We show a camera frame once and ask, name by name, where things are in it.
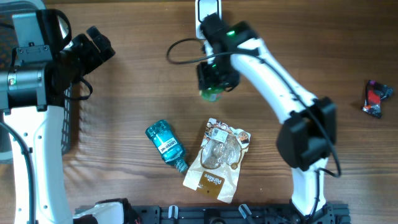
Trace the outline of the green lid jar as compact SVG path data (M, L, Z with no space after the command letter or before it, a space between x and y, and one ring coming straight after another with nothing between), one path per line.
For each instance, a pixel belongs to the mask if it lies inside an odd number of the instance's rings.
M209 102L216 102L218 101L224 92L222 88L208 88L206 90L200 90L200 96L203 100Z

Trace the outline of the teal Listerine mouthwash bottle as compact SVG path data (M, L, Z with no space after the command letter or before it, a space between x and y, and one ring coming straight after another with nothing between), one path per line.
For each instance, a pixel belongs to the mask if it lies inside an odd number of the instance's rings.
M152 141L162 160L170 166L174 166L180 173L188 169L185 162L185 148L178 140L169 123L161 119L149 126L145 131L146 136Z

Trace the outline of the beige cookie pouch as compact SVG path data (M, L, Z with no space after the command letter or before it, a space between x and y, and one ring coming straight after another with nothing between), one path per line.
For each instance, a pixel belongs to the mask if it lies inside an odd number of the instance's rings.
M183 185L221 202L231 203L250 142L250 133L210 118L198 155L189 167Z

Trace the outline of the black hex wrench set pack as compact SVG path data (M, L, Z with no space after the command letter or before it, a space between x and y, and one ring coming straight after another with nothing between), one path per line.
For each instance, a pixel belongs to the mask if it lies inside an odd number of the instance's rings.
M375 80L368 80L364 90L362 111L375 118L382 117L381 101L390 98L394 89Z

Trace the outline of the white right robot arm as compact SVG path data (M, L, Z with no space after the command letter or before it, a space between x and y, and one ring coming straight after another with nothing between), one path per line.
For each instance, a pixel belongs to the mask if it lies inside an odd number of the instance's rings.
M245 76L273 109L282 125L277 149L291 167L291 202L305 218L323 208L323 175L336 156L336 106L317 98L283 68L265 42L245 21L229 26L217 13L198 17L197 37L206 57L197 66L198 87L205 96L231 91Z

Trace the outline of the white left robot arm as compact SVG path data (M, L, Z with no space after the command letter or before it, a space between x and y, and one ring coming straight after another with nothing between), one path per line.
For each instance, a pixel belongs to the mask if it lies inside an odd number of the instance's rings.
M115 54L96 27L54 45L31 43L1 72L1 126L9 133L16 187L16 223L127 223L124 200L98 202L72 214L65 191L62 142L66 90L84 82Z

